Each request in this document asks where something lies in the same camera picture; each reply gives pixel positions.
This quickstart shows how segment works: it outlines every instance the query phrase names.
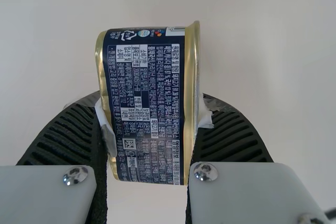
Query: barcode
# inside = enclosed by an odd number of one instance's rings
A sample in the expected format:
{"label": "barcode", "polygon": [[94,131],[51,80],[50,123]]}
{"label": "barcode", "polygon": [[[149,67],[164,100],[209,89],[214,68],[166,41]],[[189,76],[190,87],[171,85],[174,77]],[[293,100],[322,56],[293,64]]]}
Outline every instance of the barcode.
{"label": "barcode", "polygon": [[167,27],[166,36],[184,36],[185,27]]}
{"label": "barcode", "polygon": [[184,31],[185,28],[184,27],[173,27],[173,29],[171,29],[171,31]]}
{"label": "barcode", "polygon": [[123,138],[122,145],[124,150],[136,150],[136,144],[134,138]]}

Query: screw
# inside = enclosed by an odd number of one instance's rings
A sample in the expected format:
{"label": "screw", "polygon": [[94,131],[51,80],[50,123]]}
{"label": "screw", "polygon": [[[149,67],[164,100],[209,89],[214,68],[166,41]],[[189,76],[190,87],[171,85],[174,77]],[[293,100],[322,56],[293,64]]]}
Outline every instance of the screw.
{"label": "screw", "polygon": [[200,163],[196,165],[194,174],[200,181],[214,181],[218,177],[216,167],[208,163]]}
{"label": "screw", "polygon": [[298,224],[323,224],[323,221],[311,214],[303,214],[298,219]]}
{"label": "screw", "polygon": [[63,182],[67,186],[83,182],[89,175],[89,171],[84,166],[74,166],[63,175]]}

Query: spam can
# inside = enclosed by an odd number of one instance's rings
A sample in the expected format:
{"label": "spam can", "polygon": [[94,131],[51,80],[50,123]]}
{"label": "spam can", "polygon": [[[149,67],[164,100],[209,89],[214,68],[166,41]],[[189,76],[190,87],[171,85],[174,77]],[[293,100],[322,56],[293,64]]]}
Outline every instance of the spam can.
{"label": "spam can", "polygon": [[110,29],[96,63],[102,108],[116,138],[116,179],[187,185],[198,114],[200,23]]}

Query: white background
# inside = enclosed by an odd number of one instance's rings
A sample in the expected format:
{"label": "white background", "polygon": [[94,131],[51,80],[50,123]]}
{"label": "white background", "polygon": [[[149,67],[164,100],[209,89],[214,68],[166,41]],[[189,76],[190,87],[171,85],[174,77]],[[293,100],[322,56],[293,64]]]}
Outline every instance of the white background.
{"label": "white background", "polygon": [[[322,209],[336,206],[336,0],[0,3],[1,165],[14,165],[66,103],[98,90],[99,32],[198,19],[202,90],[240,109]],[[184,223],[185,187],[108,175],[109,223]]]}

